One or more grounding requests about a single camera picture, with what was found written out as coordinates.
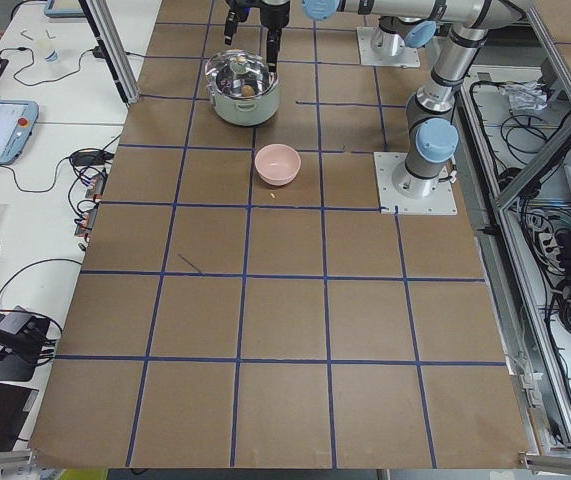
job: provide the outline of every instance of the blue circular cap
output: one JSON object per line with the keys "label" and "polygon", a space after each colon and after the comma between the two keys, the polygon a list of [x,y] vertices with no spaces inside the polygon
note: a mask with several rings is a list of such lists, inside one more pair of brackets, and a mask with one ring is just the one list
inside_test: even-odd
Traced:
{"label": "blue circular cap", "polygon": [[416,148],[425,160],[443,163],[449,160],[458,145],[458,130],[442,118],[430,118],[416,134]]}
{"label": "blue circular cap", "polygon": [[336,13],[341,0],[303,0],[303,11],[312,20],[326,20]]}
{"label": "blue circular cap", "polygon": [[436,22],[426,20],[419,23],[405,37],[405,46],[420,48],[436,35]]}

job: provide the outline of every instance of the metal pot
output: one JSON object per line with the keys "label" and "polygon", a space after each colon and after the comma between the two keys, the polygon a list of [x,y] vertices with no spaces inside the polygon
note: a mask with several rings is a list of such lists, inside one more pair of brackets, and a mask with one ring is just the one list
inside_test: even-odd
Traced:
{"label": "metal pot", "polygon": [[258,125],[276,113],[280,87],[263,59],[244,50],[226,50],[205,65],[214,110],[235,125]]}

